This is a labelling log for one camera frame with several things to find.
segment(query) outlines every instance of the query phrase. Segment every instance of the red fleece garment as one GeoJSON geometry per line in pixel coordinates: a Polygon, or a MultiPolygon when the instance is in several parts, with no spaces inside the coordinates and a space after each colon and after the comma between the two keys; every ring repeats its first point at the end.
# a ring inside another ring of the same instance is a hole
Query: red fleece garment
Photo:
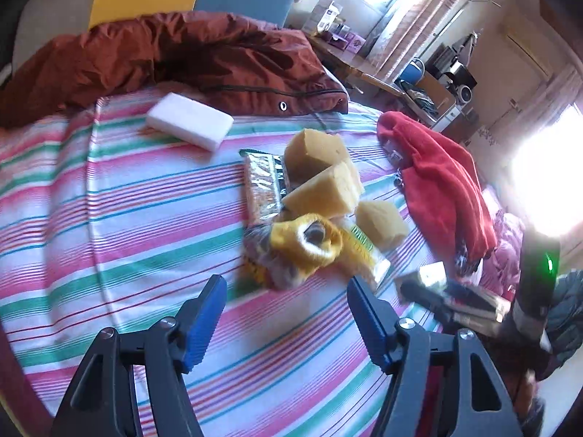
{"type": "Polygon", "coordinates": [[[402,170],[407,208],[448,271],[454,266],[456,230],[466,242],[469,261],[495,248],[492,219],[470,153],[400,112],[383,113],[377,135],[383,146],[394,139],[410,155],[413,165],[402,170]]]}

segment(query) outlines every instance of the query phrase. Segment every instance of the foam block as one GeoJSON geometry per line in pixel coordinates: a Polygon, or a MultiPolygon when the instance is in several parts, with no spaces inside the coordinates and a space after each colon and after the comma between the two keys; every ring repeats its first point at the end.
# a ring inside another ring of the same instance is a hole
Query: foam block
{"type": "Polygon", "coordinates": [[[146,124],[205,150],[216,151],[232,116],[178,94],[168,94],[146,115],[146,124]]]}
{"type": "Polygon", "coordinates": [[[304,129],[289,142],[283,155],[292,182],[301,184],[351,156],[339,135],[304,129]]]}
{"type": "Polygon", "coordinates": [[[399,210],[387,200],[363,200],[356,208],[356,224],[381,251],[396,248],[409,234],[399,210]]]}
{"type": "Polygon", "coordinates": [[[313,213],[330,219],[352,213],[362,192],[349,164],[340,162],[293,190],[282,202],[297,216],[313,213]]]}

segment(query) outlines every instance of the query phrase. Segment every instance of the yellow packet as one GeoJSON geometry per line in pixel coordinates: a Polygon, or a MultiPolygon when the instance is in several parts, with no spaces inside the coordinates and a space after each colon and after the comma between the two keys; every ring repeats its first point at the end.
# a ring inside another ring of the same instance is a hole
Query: yellow packet
{"type": "Polygon", "coordinates": [[[374,291],[387,276],[391,262],[353,222],[334,220],[342,235],[342,251],[336,260],[351,276],[361,276],[374,291]]]}

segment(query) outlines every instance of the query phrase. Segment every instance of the white sponge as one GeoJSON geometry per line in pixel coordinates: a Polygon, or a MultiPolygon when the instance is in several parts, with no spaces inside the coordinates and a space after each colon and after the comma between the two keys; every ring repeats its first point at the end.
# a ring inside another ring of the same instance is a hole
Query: white sponge
{"type": "Polygon", "coordinates": [[[182,95],[168,94],[148,112],[146,124],[215,151],[232,127],[232,116],[182,95]]]}

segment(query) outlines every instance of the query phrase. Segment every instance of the bed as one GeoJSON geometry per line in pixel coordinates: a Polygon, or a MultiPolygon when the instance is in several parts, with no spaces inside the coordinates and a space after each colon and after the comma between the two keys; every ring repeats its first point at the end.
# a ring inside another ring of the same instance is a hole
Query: bed
{"type": "MultiPolygon", "coordinates": [[[[389,199],[410,228],[388,254],[392,278],[431,263],[375,133],[380,112],[239,117],[214,155],[145,126],[148,89],[55,115],[0,141],[0,394],[20,429],[45,435],[103,327],[149,327],[197,296],[211,274],[228,302],[203,362],[185,377],[209,436],[367,435],[390,379],[370,362],[332,266],[289,292],[258,288],[243,265],[241,148],[282,153],[305,127],[339,133],[366,198],[389,199]]],[[[135,370],[145,436],[156,435],[144,370],[135,370]]]]}

